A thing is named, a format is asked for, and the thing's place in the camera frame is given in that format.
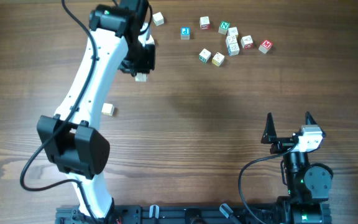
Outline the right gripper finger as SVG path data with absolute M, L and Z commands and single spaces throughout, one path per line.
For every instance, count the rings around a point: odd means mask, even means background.
M 307 125 L 317 125 L 317 122 L 314 120 L 309 111 L 305 113 L 305 122 Z
M 273 144 L 276 141 L 277 141 L 277 134 L 276 134 L 275 125 L 273 122 L 273 116 L 272 116 L 272 113 L 268 113 L 264 133 L 263 133 L 262 139 L 261 139 L 261 143 L 262 144 Z

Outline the wooden block green side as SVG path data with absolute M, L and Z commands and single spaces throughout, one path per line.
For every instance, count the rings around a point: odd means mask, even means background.
M 138 73 L 135 76 L 136 82 L 146 82 L 148 80 L 148 75 L 146 73 Z

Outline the wooden block yellow side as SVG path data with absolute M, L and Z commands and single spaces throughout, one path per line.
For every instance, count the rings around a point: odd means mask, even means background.
M 104 115 L 112 116 L 114 114 L 114 109 L 115 109 L 114 105 L 109 103 L 104 103 L 101 112 Z

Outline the wooden block blue side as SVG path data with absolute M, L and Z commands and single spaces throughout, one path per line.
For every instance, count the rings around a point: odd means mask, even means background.
M 227 47 L 229 56 L 238 55 L 240 48 L 238 43 L 229 44 Z

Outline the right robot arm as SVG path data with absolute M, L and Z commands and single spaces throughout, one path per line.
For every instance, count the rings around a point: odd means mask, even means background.
M 261 143 L 270 144 L 270 153 L 282 157 L 280 163 L 282 181 L 288 195 L 277 199 L 276 223 L 332 222 L 329 200 L 334 177 L 333 170 L 322 163 L 310 163 L 308 154 L 320 148 L 326 133 L 313 119 L 305 114 L 306 124 L 291 137 L 279 138 L 276 134 L 272 113 L 267 115 Z

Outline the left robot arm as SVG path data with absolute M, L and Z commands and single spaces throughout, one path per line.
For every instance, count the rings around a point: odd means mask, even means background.
M 102 108 L 117 71 L 132 77 L 155 68 L 155 46 L 147 43 L 152 14 L 148 1 L 98 5 L 89 15 L 86 51 L 74 82 L 54 116 L 41 116 L 37 132 L 49 162 L 75 186 L 80 205 L 57 222 L 119 223 L 104 180 L 109 142 L 99 133 Z

